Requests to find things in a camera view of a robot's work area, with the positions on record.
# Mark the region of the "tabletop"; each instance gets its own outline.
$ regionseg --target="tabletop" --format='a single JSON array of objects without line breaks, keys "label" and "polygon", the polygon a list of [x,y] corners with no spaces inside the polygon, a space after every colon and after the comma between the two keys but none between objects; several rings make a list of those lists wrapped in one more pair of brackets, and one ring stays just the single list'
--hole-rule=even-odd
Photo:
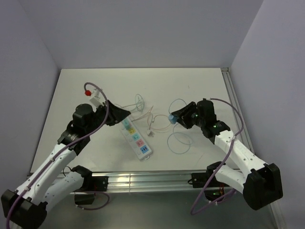
[{"label": "tabletop", "polygon": [[[84,94],[83,85],[91,82],[101,87],[107,98],[119,106],[127,106],[132,111],[131,119],[151,113],[160,115],[152,123],[152,128],[163,129],[168,126],[167,117],[170,104],[180,98],[187,103],[198,102],[203,98],[229,100],[224,79],[219,68],[145,68],[145,69],[63,69],[55,89],[47,119],[41,134],[31,172],[51,153],[57,139],[72,119],[72,114],[79,104],[90,103]],[[144,100],[144,109],[137,111],[135,96],[140,94]],[[178,100],[171,106],[171,111],[184,107]],[[231,107],[221,102],[214,102],[215,113],[236,133],[237,125]],[[152,130],[153,136],[147,135],[147,118],[134,121],[147,144],[153,150],[149,159],[139,161],[132,148],[120,132],[119,125],[104,126],[91,136],[91,141],[82,152],[69,164],[84,166],[93,172],[133,172],[133,171],[175,171],[202,170],[213,162],[221,161],[225,154],[206,139],[200,128],[184,129],[177,125],[175,131],[187,134],[193,141],[188,152],[184,145],[169,135],[174,125],[158,131]],[[183,142],[188,137],[177,135]],[[237,168],[232,160],[227,164]]]}]

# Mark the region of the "power strip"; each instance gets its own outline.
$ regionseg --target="power strip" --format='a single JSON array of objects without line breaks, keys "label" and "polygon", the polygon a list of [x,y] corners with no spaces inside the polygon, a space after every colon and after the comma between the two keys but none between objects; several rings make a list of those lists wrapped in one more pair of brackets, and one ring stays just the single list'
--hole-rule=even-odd
[{"label": "power strip", "polygon": [[121,121],[120,131],[140,161],[148,159],[149,155],[153,153],[129,117]]}]

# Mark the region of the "white wall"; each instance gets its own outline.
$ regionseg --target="white wall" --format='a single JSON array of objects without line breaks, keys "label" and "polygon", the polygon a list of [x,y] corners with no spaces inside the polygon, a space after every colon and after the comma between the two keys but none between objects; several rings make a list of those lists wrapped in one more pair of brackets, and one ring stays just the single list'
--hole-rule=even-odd
[{"label": "white wall", "polygon": [[[30,171],[58,68],[16,0],[0,1],[0,194]],[[2,207],[0,228],[4,227]]]},{"label": "white wall", "polygon": [[232,68],[259,156],[281,169],[289,229],[305,225],[305,1],[265,0]]},{"label": "white wall", "polygon": [[229,67],[263,0],[20,0],[61,68]]}]

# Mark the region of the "colored socket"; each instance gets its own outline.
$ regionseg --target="colored socket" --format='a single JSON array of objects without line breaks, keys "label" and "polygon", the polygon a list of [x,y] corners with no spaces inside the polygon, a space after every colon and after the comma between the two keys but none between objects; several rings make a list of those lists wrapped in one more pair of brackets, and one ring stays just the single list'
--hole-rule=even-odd
[{"label": "colored socket", "polygon": [[140,139],[139,141],[135,142],[137,144],[138,147],[141,147],[144,145],[144,142],[142,141],[142,139]]},{"label": "colored socket", "polygon": [[130,129],[130,124],[129,124],[129,121],[127,119],[124,119],[122,121],[122,124],[123,124],[123,126],[125,127],[126,130]]},{"label": "colored socket", "polygon": [[131,135],[133,135],[133,134],[135,133],[135,129],[130,128],[130,129],[128,130],[128,132],[129,132]]},{"label": "colored socket", "polygon": [[140,150],[142,151],[142,153],[146,153],[148,151],[148,148],[146,145],[144,145],[143,147],[140,148]]},{"label": "colored socket", "polygon": [[138,133],[136,133],[136,134],[134,134],[134,135],[132,136],[132,138],[133,138],[134,141],[136,141],[136,140],[140,139],[140,136],[139,136]]}]

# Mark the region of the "white robotic arm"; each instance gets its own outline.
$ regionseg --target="white robotic arm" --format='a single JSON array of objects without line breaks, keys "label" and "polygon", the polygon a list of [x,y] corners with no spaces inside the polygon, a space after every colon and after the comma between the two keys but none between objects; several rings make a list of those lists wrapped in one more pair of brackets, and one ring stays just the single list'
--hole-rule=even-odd
[{"label": "white robotic arm", "polygon": [[[206,173],[200,174],[201,180],[196,179],[201,187],[207,187],[213,179],[227,184],[242,193],[247,204],[254,210],[283,197],[279,168],[275,164],[268,165],[259,159],[236,139],[230,127],[217,120],[212,101],[203,99],[198,103],[191,102],[184,108],[172,112],[169,120],[173,124],[178,122],[186,129],[190,129],[193,125],[200,127],[203,135],[227,154],[224,161],[208,166]],[[240,172],[224,164],[228,157],[235,162]]]},{"label": "white robotic arm", "polygon": [[[92,83],[86,84],[98,88]],[[47,212],[65,196],[75,190],[88,190],[92,186],[92,172],[82,166],[72,168],[64,179],[54,185],[52,183],[90,142],[91,134],[104,124],[115,125],[130,115],[129,111],[120,109],[106,97],[105,99],[107,105],[99,101],[98,92],[95,91],[90,101],[97,107],[96,111],[93,111],[89,104],[77,106],[72,116],[73,120],[69,122],[57,145],[42,165],[15,191],[6,190],[2,194],[3,212],[8,219],[7,229],[10,228],[10,221],[23,229],[39,228]]]}]

